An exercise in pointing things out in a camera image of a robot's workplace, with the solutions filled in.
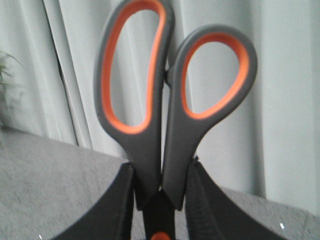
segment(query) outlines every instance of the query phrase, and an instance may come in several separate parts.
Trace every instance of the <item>gray carpet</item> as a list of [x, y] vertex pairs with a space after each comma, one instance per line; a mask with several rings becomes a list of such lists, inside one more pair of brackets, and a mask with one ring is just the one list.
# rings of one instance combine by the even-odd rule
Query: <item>gray carpet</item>
[[[49, 240], [105, 192], [125, 159], [10, 128], [0, 132], [0, 240]], [[257, 221], [290, 240], [320, 240], [320, 217], [263, 198], [225, 190]], [[188, 239], [183, 212], [176, 237]], [[141, 212], [132, 239], [144, 238]]]

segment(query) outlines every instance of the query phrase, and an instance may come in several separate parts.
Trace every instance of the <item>scissor handle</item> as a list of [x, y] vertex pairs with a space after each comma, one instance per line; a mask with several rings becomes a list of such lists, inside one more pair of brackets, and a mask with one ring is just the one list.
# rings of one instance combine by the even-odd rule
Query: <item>scissor handle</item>
[[[238, 75], [222, 99], [202, 113], [192, 112], [186, 100], [186, 74], [196, 50], [205, 43], [229, 46], [239, 62]], [[162, 188], [177, 209], [181, 209], [187, 171], [199, 142], [214, 125], [227, 117], [245, 98], [254, 83], [257, 56], [251, 41], [238, 30], [207, 25], [192, 32], [182, 43], [168, 72], [171, 86], [164, 149]]]
[[[149, 62], [146, 115], [138, 126], [122, 123], [111, 104], [112, 62], [120, 32], [127, 19], [141, 10], [159, 15]], [[175, 22], [171, 6], [162, 0], [124, 0], [110, 16], [104, 28], [95, 62], [94, 103], [104, 130], [125, 150], [135, 169], [137, 207], [141, 209], [159, 189], [161, 181], [161, 103], [165, 64]]]

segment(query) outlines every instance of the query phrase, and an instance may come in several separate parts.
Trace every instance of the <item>white curtain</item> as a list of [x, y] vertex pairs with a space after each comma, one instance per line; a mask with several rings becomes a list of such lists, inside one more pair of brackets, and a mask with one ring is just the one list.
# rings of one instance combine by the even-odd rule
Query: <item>white curtain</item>
[[[100, 126], [93, 102], [97, 47], [119, 0], [1, 0], [0, 88], [5, 125], [115, 156], [125, 156]], [[206, 24], [237, 28], [254, 43], [256, 82], [245, 101], [208, 132], [197, 154], [221, 186], [320, 215], [320, 1], [171, 0], [176, 24], [168, 62], [182, 40]], [[112, 104], [129, 125], [145, 114], [150, 50], [158, 17], [132, 16], [112, 66]], [[188, 69], [188, 104], [202, 112], [237, 74], [226, 46], [202, 46]], [[168, 105], [163, 93], [163, 136]]]

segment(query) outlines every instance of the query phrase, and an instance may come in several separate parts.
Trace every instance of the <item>orange handle lining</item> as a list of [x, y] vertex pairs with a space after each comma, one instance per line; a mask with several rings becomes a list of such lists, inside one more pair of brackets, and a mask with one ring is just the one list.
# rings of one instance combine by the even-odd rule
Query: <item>orange handle lining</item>
[[[209, 43], [209, 42], [220, 42], [223, 44], [228, 45], [236, 54], [238, 61], [239, 61], [239, 72], [235, 79], [235, 82], [229, 89], [229, 91], [224, 95], [224, 97], [214, 106], [210, 107], [209, 109], [205, 110], [202, 113], [195, 113], [191, 111], [188, 108], [187, 105], [187, 99], [186, 99], [186, 74], [189, 62], [193, 56], [193, 54], [196, 52], [196, 50], [202, 46], [203, 44]], [[197, 120], [206, 119], [215, 113], [219, 112], [221, 109], [223, 109], [228, 102], [230, 102], [235, 95], [240, 91], [243, 84], [246, 81], [246, 77], [248, 75], [249, 71], [249, 56], [246, 51], [246, 48], [243, 46], [243, 44], [238, 41], [235, 37], [226, 34], [224, 32], [214, 32], [209, 33], [201, 37], [197, 42], [193, 44], [191, 49], [189, 50], [186, 60], [184, 61], [183, 68], [182, 68], [182, 75], [181, 75], [181, 101], [182, 101], [182, 107], [185, 111], [185, 113]]]
[[[147, 79], [147, 92], [146, 92], [146, 115], [143, 122], [137, 126], [129, 126], [122, 123], [114, 113], [114, 110], [111, 105], [111, 94], [110, 94], [110, 80], [111, 80], [111, 68], [113, 57], [116, 49], [116, 44], [121, 32], [122, 27], [124, 26], [127, 19], [134, 13], [140, 10], [152, 10], [159, 15], [159, 25], [155, 34], [151, 58], [149, 63], [148, 70], [148, 79]], [[126, 5], [123, 10], [119, 13], [113, 29], [111, 31], [110, 37], [106, 43], [102, 70], [101, 70], [101, 100], [104, 115], [107, 120], [119, 131], [126, 134], [138, 134], [144, 131], [152, 118], [152, 103], [153, 103], [153, 89], [156, 73], [156, 62], [159, 52], [159, 46], [161, 43], [161, 37], [164, 31], [166, 22], [166, 12], [164, 7], [157, 0], [133, 0], [128, 5]]]

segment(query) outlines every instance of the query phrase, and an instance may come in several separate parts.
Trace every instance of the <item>orange tab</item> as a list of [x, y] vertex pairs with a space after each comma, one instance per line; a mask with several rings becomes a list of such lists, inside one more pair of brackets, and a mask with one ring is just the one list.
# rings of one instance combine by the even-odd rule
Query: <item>orange tab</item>
[[152, 236], [151, 240], [170, 240], [170, 237], [165, 232], [159, 231]]

